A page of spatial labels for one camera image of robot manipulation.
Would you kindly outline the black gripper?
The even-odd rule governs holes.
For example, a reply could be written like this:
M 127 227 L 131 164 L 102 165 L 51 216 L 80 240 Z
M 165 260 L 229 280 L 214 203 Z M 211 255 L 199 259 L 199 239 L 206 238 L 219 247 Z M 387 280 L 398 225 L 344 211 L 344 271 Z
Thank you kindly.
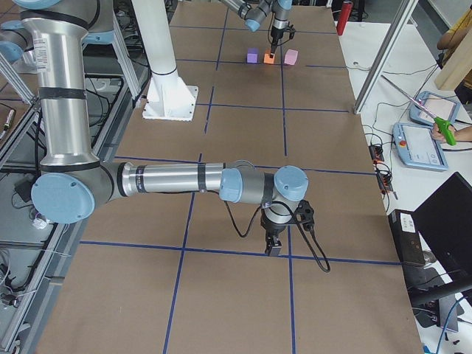
M 275 56 L 277 47 L 280 45 L 280 41 L 283 38 L 285 30 L 276 28 L 275 26 L 271 27 L 270 37 L 271 37 L 271 48 L 269 57 L 273 58 Z
M 265 230 L 265 254 L 268 257 L 278 257 L 282 248 L 282 243 L 279 240 L 279 234 L 290 225 L 295 224 L 293 217 L 289 216 L 287 221 L 277 223 L 272 221 L 265 210 L 262 211 L 260 224 Z

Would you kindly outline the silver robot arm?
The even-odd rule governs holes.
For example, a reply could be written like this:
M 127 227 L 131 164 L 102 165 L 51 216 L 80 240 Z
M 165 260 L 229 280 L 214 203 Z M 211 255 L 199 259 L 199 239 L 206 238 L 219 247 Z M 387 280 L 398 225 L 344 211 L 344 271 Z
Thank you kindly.
M 20 1 L 21 23 L 32 35 L 46 155 L 32 186 L 35 208 L 56 223 L 88 218 L 103 204 L 138 193 L 213 192 L 226 204 L 256 206 L 265 253 L 281 249 L 280 232 L 295 225 L 313 234 L 305 200 L 308 177 L 295 166 L 265 173 L 246 161 L 139 165 L 105 163 L 93 153 L 83 66 L 86 36 L 113 32 L 110 1 Z
M 296 30 L 293 24 L 288 20 L 292 8 L 292 1 L 263 0 L 260 1 L 255 8 L 247 1 L 223 0 L 222 3 L 236 13 L 239 18 L 242 18 L 246 27 L 252 32 L 257 31 L 268 15 L 272 14 L 270 38 L 268 39 L 271 45 L 269 52 L 270 58 L 273 58 L 277 48 L 283 45 L 282 39 L 285 33 L 288 33 L 289 41 L 294 38 Z

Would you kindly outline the person hand holding grabber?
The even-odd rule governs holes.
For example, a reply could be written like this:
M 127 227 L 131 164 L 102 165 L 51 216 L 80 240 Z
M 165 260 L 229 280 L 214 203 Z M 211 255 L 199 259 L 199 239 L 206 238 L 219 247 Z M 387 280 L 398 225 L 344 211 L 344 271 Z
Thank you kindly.
M 442 142 L 442 143 L 445 143 L 445 142 L 446 142 L 445 137 L 444 137 L 444 135 L 441 133 L 440 128 L 439 128 L 439 126 L 437 125 L 437 123 L 434 123 L 433 128 L 432 128 L 432 130 L 431 130 L 431 135 L 432 135 L 432 137 L 433 137 L 435 140 L 437 140 L 437 141 L 440 141 L 440 142 Z

